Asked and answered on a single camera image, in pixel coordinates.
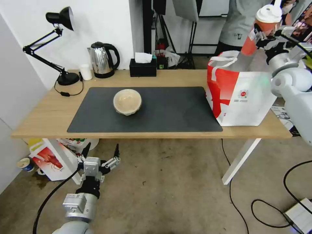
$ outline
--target person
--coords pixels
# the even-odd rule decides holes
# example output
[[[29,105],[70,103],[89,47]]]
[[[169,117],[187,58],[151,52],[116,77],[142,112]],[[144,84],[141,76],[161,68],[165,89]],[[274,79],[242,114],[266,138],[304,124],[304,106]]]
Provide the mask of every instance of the person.
[[[282,1],[282,10],[285,8],[283,13],[287,14],[297,1]],[[257,11],[272,3],[274,0],[273,2],[272,0],[230,0],[227,19],[219,37],[215,56],[228,50],[240,51],[253,27]]]

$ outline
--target bag handle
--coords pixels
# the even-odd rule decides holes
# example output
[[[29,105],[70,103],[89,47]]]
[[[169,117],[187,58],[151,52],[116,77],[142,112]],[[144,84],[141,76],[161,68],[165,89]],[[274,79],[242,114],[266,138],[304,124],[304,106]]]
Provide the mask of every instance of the bag handle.
[[[212,81],[217,81],[217,77],[215,76],[215,72],[218,68],[222,68],[222,67],[228,67],[230,65],[232,65],[233,63],[235,63],[237,61],[237,58],[236,57],[231,57],[231,58],[227,58],[227,57],[211,57],[210,58],[210,61],[208,63],[208,65],[210,65],[212,62],[214,61],[219,61],[219,62],[224,62],[224,61],[229,61],[227,64],[225,65],[222,65],[222,66],[216,66],[212,69],[211,71],[211,80]]]

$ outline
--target black desk mat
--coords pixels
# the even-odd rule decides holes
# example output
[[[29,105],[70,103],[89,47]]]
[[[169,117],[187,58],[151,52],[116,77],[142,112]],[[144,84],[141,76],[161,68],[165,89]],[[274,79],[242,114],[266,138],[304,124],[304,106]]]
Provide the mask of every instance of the black desk mat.
[[[125,87],[93,87],[83,99],[67,132],[222,132],[203,87],[132,87],[141,108],[125,116],[113,98]]]

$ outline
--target kettle handle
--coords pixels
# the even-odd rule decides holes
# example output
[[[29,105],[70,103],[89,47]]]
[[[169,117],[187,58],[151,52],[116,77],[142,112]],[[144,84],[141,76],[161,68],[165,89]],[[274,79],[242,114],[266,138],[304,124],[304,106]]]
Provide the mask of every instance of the kettle handle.
[[[120,64],[120,56],[119,56],[118,50],[112,44],[103,43],[103,46],[104,46],[105,50],[107,51],[108,59],[110,60],[110,62],[112,64],[113,70],[116,70],[118,68],[119,64]],[[115,52],[115,55],[116,55],[116,58],[117,58],[116,64],[113,64],[113,60],[111,58],[111,53],[109,52],[109,50],[112,50],[112,51]]]

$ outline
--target power adapter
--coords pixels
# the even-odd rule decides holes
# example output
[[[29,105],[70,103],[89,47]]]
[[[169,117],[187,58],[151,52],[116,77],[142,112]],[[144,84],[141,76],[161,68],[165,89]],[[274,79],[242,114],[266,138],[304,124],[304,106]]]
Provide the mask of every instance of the power adapter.
[[[312,202],[307,198],[301,200],[301,203],[312,211]],[[285,215],[289,218],[289,221],[293,221],[294,226],[303,234],[308,234],[312,230],[312,214],[299,203],[286,211]]]

